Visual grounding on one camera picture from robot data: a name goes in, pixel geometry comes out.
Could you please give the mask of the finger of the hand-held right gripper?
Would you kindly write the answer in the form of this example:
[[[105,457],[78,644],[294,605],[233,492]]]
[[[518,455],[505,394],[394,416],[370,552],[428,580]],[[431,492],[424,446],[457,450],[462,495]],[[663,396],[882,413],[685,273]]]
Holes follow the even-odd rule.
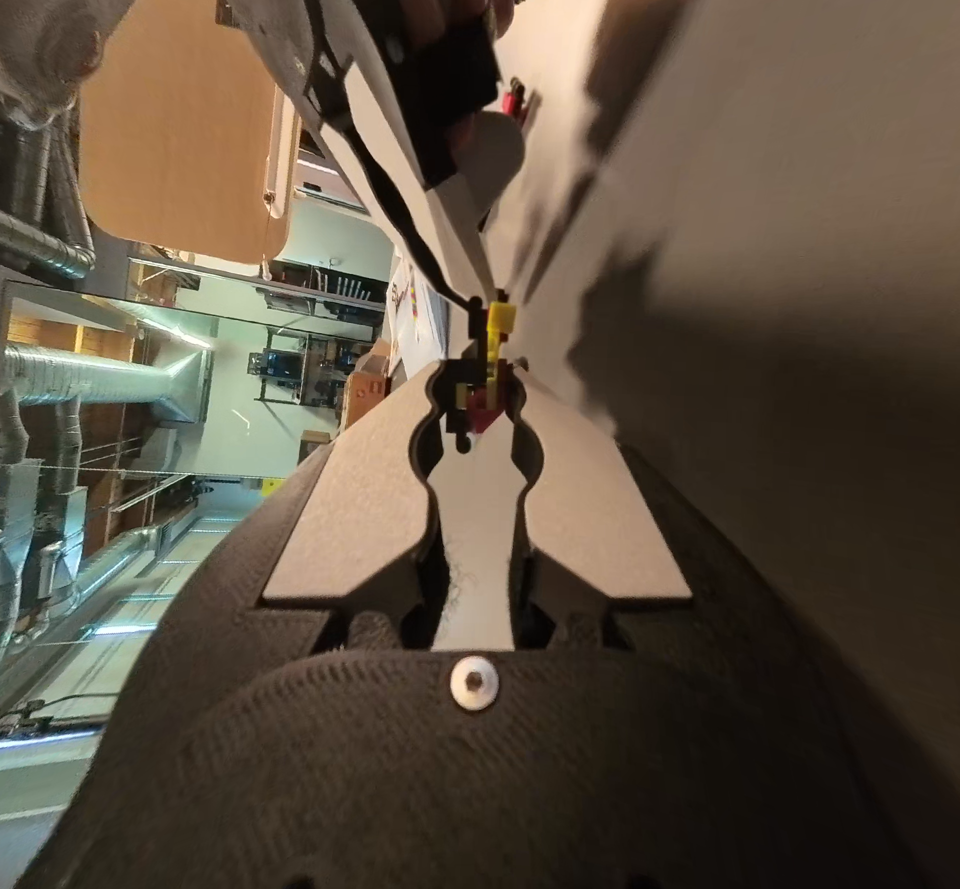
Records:
[[[434,248],[447,284],[469,300],[495,300],[498,289],[479,230],[480,214],[463,175],[451,175],[431,190]]]
[[[344,84],[355,131],[352,138],[342,134],[341,163],[349,180],[402,257],[438,295],[466,308],[470,299],[450,288],[434,247],[431,190],[444,181],[429,184],[421,179],[414,157],[405,151],[398,131],[361,71],[347,72]],[[480,223],[480,204],[469,177],[457,166],[450,177],[453,175],[465,177]]]

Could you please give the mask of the orange cardboard lego box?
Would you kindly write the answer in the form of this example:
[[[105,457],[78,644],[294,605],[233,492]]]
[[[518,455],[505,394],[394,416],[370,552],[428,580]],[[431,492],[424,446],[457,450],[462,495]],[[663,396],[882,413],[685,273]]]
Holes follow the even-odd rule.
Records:
[[[345,433],[387,399],[407,379],[399,346],[377,339],[358,358],[345,382],[339,434]]]

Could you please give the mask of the silver ventilation duct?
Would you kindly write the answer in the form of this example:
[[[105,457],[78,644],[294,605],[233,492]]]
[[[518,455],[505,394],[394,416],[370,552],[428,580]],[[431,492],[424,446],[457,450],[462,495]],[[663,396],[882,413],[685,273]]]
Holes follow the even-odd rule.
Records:
[[[70,611],[81,564],[176,485],[208,414],[213,345],[182,314],[2,276],[2,641]]]

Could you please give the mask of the long red yellow lego assembly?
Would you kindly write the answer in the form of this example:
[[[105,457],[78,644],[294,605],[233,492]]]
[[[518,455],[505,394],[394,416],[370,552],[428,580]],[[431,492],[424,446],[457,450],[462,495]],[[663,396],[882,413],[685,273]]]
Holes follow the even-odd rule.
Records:
[[[541,94],[529,88],[519,77],[510,78],[501,98],[501,112],[526,132],[528,123],[536,115],[542,103]]]

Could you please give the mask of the small black yellow lego assembly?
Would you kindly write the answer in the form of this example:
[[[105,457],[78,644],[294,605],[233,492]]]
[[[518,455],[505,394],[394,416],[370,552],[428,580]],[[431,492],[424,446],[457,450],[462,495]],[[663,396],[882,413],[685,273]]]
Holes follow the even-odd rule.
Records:
[[[447,360],[435,388],[443,429],[459,454],[507,410],[514,385],[504,349],[515,331],[517,307],[505,290],[491,302],[472,297],[466,307],[466,344],[458,358]]]

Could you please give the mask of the closed instruction booklet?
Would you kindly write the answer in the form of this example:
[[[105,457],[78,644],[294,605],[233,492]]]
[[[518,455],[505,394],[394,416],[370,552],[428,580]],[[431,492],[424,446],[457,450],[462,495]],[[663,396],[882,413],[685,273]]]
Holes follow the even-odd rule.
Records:
[[[386,295],[390,372],[413,379],[449,356],[450,306],[406,260],[395,256]]]

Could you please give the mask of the wooden desk lamp white base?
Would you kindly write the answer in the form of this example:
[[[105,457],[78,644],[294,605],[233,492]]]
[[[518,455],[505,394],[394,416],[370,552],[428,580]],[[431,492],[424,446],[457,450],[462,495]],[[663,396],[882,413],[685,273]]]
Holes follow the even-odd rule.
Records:
[[[108,235],[255,268],[290,235],[302,121],[218,0],[136,0],[79,97],[80,195]]]

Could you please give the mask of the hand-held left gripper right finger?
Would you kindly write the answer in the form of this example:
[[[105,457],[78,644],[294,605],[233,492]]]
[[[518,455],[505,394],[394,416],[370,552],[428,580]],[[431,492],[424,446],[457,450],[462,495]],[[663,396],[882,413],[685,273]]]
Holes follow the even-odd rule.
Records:
[[[616,441],[532,376],[511,390],[510,460],[524,478],[510,553],[514,645],[573,621],[602,643],[617,614],[690,602],[691,587]]]

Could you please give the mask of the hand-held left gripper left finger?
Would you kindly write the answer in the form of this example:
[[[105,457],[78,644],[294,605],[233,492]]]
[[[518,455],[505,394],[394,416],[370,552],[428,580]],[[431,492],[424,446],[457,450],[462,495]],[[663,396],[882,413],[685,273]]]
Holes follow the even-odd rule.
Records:
[[[436,641],[447,601],[439,503],[436,360],[338,436],[261,593],[267,608],[376,612],[406,648]]]

